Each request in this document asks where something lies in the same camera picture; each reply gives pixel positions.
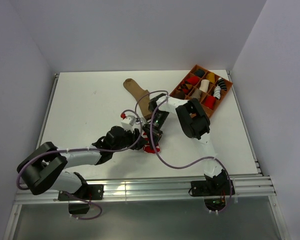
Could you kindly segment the red white striped sock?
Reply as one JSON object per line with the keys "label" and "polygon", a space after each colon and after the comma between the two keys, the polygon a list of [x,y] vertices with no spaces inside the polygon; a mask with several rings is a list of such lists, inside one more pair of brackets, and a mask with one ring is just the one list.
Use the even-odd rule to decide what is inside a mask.
{"label": "red white striped sock", "polygon": [[[155,150],[154,150],[154,147],[153,147],[153,145],[152,145],[152,142],[151,142],[150,137],[149,137],[145,132],[142,133],[142,137],[143,137],[144,140],[145,140],[145,145],[144,145],[143,148],[142,148],[143,151],[144,151],[145,153],[155,154]],[[157,141],[157,139],[156,139],[156,135],[153,134],[153,135],[152,135],[152,138],[153,138],[153,143],[154,143],[154,145],[155,145],[156,151],[157,151],[158,153],[160,153],[161,149],[160,149],[159,143],[158,143],[158,141]]]}

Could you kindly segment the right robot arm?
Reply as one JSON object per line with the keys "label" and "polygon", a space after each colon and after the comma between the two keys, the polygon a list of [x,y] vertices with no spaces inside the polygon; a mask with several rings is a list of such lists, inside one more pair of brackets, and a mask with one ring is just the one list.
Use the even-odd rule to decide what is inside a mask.
{"label": "right robot arm", "polygon": [[[150,100],[149,110],[152,111],[150,122],[142,129],[148,137],[150,147],[154,149],[154,153],[163,164],[169,168],[181,170],[202,162],[205,181],[202,187],[196,184],[191,185],[194,196],[199,193],[204,196],[218,194],[231,196],[235,193],[228,171],[216,158],[216,151],[210,138],[210,119],[197,99],[178,99],[162,93]],[[169,114],[177,116],[183,133],[196,142],[201,153],[209,153],[212,156],[203,156],[185,166],[173,166],[165,162],[156,150],[156,144],[163,135],[161,128]]]}

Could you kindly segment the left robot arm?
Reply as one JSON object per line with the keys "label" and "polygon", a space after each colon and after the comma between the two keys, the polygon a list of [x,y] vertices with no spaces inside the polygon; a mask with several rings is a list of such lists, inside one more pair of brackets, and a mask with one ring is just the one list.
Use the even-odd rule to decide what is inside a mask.
{"label": "left robot arm", "polygon": [[17,187],[40,195],[47,190],[69,193],[76,200],[87,199],[93,193],[78,172],[67,169],[81,165],[101,165],[114,153],[140,150],[146,144],[139,129],[112,127],[106,135],[86,148],[60,149],[51,141],[43,143],[17,167]]}

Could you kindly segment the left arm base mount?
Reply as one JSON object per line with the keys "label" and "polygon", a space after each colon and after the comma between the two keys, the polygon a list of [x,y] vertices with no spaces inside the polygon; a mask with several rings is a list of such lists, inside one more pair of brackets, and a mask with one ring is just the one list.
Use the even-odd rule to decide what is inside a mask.
{"label": "left arm base mount", "polygon": [[79,203],[69,203],[68,212],[72,216],[81,217],[87,214],[93,206],[92,200],[102,200],[103,194],[103,184],[88,184],[82,186],[75,193],[67,193],[60,190],[57,200],[61,202],[79,201]]}

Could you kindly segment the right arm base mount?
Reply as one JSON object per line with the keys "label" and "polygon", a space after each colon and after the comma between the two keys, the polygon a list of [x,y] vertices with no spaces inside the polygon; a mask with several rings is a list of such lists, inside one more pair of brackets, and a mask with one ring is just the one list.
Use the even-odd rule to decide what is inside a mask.
{"label": "right arm base mount", "polygon": [[205,180],[194,180],[190,182],[188,194],[191,197],[214,197],[204,199],[204,204],[209,211],[222,211],[226,205],[226,196],[234,195],[235,187],[226,173],[222,171],[218,176],[205,176]]}

